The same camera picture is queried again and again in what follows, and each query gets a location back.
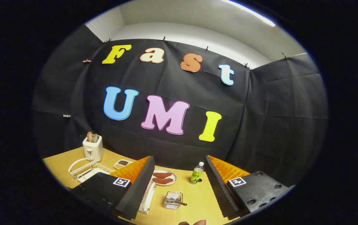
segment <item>finger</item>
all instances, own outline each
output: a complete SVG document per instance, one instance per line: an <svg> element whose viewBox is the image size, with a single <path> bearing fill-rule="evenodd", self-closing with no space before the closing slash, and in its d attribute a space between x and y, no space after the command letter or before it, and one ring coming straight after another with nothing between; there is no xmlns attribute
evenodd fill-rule
<svg viewBox="0 0 358 225"><path fill-rule="evenodd" d="M193 225L206 225L206 220L200 220L200 221L197 221L195 224Z"/></svg>

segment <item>ceiling light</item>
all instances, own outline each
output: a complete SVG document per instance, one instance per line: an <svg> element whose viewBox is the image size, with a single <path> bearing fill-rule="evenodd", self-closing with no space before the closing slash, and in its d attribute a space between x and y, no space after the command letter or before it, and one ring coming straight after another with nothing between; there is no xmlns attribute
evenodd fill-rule
<svg viewBox="0 0 358 225"><path fill-rule="evenodd" d="M274 26L275 26L275 24L274 24L272 21L268 20L267 18L261 16L260 14L258 14L258 13L256 13L256 12L252 11L252 10L249 9L249 8L246 8L246 7L244 7L244 6L240 5L240 4L237 4L237 3L232 2L232 1L229 1L229 0L221 0L221 1L222 1L222 2L225 2L225 3L228 3L228 4L231 4L231 5L233 5L233 6L236 6L236 7L238 7L238 8L241 9L241 10L244 10L244 11L246 11L246 12L248 12L248 13L253 14L255 17L257 17L258 19L260 19L260 20L264 21L265 23L269 24L271 27L274 27Z"/></svg>

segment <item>hand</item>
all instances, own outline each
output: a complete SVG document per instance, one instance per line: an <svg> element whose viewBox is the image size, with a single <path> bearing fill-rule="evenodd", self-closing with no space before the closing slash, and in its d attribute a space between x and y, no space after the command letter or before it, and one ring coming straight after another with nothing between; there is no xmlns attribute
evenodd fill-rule
<svg viewBox="0 0 358 225"><path fill-rule="evenodd" d="M178 225L190 225L190 224L188 222L180 222ZM206 225L206 221L205 220L200 220L200 221L197 221L193 225Z"/></svg>

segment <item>blue letter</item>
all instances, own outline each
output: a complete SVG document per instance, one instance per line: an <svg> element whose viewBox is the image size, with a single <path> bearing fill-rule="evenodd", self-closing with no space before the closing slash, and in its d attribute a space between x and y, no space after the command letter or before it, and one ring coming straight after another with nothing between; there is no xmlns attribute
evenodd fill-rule
<svg viewBox="0 0 358 225"><path fill-rule="evenodd" d="M120 88L117 87L107 87L106 96L104 101L104 113L107 117L121 121L129 117L130 112L132 111L132 105L134 97L139 95L139 92L133 89L126 89L126 100L123 110L121 112L115 111L113 108L115 105L116 96L120 93Z"/></svg>
<svg viewBox="0 0 358 225"><path fill-rule="evenodd" d="M234 82L230 80L230 74L234 75L234 71L230 69L229 65L219 65L220 69L222 69L222 72L220 73L220 78L223 81L223 83L227 85L233 85Z"/></svg>

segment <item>green label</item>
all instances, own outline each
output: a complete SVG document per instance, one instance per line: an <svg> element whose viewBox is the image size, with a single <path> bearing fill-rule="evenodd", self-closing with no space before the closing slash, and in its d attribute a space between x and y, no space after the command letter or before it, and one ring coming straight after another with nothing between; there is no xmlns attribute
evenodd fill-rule
<svg viewBox="0 0 358 225"><path fill-rule="evenodd" d="M190 177L190 182L197 183L197 181L201 177L201 174L202 174L202 172L193 171L193 174Z"/></svg>

